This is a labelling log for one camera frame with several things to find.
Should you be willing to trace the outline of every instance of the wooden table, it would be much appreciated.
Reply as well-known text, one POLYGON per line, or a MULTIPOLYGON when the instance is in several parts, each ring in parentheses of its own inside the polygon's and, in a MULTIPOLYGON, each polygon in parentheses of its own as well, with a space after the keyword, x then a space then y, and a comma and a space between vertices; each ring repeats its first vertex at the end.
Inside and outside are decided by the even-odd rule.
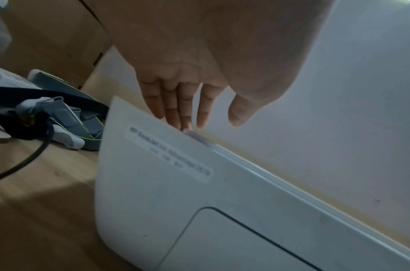
MULTIPOLYGON (((0 172, 40 144, 15 139, 0 144, 0 172)), ((108 249, 96 232, 96 166, 96 152, 51 145, 0 181, 0 270, 138 270, 108 249)))

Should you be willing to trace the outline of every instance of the power cord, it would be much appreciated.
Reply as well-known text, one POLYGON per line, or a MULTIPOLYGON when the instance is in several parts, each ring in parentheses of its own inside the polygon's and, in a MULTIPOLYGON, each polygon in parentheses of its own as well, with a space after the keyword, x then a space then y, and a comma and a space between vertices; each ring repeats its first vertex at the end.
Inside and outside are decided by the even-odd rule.
POLYGON ((3 173, 0 173, 0 180, 4 179, 5 177, 27 166, 29 163, 34 161, 38 156, 40 156, 43 153, 43 151, 49 146, 49 144, 52 142, 52 139, 53 139, 54 129, 53 129, 53 124, 50 120, 47 120, 45 124, 47 127, 47 135, 43 143, 41 144, 41 146, 34 153, 32 153, 27 159, 23 160, 22 162, 10 168, 9 170, 4 171, 3 173))

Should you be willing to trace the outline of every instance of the white wall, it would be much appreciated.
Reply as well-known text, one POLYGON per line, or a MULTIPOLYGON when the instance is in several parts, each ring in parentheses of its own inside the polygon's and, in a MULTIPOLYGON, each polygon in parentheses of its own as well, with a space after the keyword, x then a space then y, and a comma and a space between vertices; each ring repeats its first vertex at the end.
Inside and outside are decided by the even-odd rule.
POLYGON ((341 0, 283 98, 240 129, 221 117, 232 98, 206 132, 410 240, 410 3, 341 0))

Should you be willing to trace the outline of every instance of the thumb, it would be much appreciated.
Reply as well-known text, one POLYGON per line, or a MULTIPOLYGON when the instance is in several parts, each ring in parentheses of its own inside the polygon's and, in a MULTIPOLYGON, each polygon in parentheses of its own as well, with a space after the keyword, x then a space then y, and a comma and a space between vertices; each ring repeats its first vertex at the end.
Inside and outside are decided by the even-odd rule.
POLYGON ((229 107, 229 122, 234 127, 244 125, 262 106, 236 95, 229 107))

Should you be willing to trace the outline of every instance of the human hand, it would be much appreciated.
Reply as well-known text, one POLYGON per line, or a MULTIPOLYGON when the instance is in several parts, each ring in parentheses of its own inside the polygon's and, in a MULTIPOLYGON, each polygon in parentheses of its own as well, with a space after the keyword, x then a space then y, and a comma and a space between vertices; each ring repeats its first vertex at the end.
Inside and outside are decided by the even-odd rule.
POLYGON ((205 127, 227 86, 228 118, 243 125, 295 80, 331 0, 95 0, 98 17, 136 70, 157 118, 191 129, 192 100, 203 83, 197 126, 205 127))

